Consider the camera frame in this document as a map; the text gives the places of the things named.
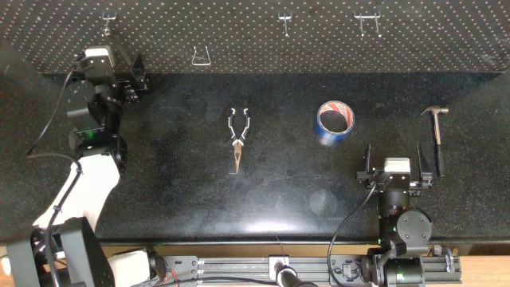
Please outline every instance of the pliers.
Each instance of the pliers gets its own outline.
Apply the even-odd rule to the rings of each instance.
[[[248,135],[249,130],[249,116],[248,109],[245,108],[243,110],[245,113],[245,129],[241,133],[241,137],[236,136],[236,132],[233,131],[233,115],[236,114],[236,110],[234,108],[230,109],[229,114],[229,132],[230,139],[232,140],[233,145],[233,158],[236,160],[236,173],[239,172],[239,163],[241,162],[241,149],[245,146],[246,136]]]

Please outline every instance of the wooden floor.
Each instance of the wooden floor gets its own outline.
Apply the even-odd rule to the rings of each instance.
[[[162,247],[158,252],[162,255],[184,255],[193,254],[202,258],[207,257],[229,257],[232,254],[236,254],[237,257],[249,257],[249,256],[265,256],[265,253],[275,254],[275,246],[266,246],[265,249],[258,249],[258,255],[251,254],[250,248],[246,246],[180,246],[180,247]],[[285,253],[291,256],[317,256],[316,252],[323,251],[322,246],[313,246],[304,249],[303,246],[284,246]],[[333,250],[334,254],[361,254],[360,251],[365,250],[367,247],[353,248],[346,246],[339,246]],[[126,247],[105,247],[104,251],[107,256],[121,250],[126,250]],[[510,286],[510,256],[463,256],[461,257],[462,266],[462,285],[463,287],[503,287]],[[3,273],[3,269],[0,269],[0,286],[14,287],[14,281],[11,276],[6,276]],[[427,285],[427,286],[448,286],[448,285]]]

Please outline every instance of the roll of blue tape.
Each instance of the roll of blue tape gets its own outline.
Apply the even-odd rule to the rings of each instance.
[[[332,132],[325,128],[320,121],[320,116],[328,111],[338,112],[343,116],[347,123],[347,129],[342,132]],[[343,140],[354,127],[354,113],[351,108],[345,103],[337,100],[330,100],[327,103],[320,106],[317,112],[316,130],[319,136],[325,140],[339,141]]]

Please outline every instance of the black table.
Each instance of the black table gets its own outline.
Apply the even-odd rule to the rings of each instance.
[[[29,225],[69,172],[61,159],[23,159],[57,98],[62,76],[0,78],[0,238]],[[326,242],[363,200],[355,180],[363,152],[373,163],[411,159],[416,144],[431,166],[430,105],[440,116],[447,176],[412,204],[434,219],[433,241],[510,239],[508,75],[483,73],[151,75],[154,90],[128,109],[121,133],[129,163],[108,197],[96,234],[103,243]],[[341,100],[355,127],[327,147],[316,138],[318,107]],[[249,108],[252,126],[235,174],[230,108]],[[244,125],[236,118],[237,130]],[[38,151],[69,152],[72,126],[59,113]],[[339,242],[376,242],[372,199]]]

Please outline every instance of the pegboard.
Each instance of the pegboard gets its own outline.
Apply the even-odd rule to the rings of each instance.
[[[148,73],[495,72],[510,65],[510,1],[2,0],[0,39],[41,73],[104,44],[103,12]],[[287,15],[288,37],[278,13]],[[363,21],[354,13],[380,13]],[[206,57],[211,65],[193,66]],[[121,57],[117,72],[127,68]]]

